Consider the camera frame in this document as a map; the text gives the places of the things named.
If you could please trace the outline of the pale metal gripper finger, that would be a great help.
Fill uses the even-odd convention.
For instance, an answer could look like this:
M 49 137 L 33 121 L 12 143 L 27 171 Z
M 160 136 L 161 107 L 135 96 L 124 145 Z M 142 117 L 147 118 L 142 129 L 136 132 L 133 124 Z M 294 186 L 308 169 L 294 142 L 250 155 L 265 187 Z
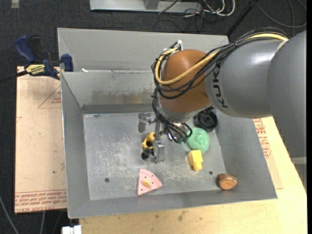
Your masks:
M 154 153 L 155 158 L 154 162 L 158 163 L 165 159 L 165 144 L 163 144 L 161 141 L 156 141 L 154 143 Z
M 138 118 L 138 131 L 143 133 L 146 129 L 146 126 L 153 123 L 153 117 L 150 113 L 139 113 Z

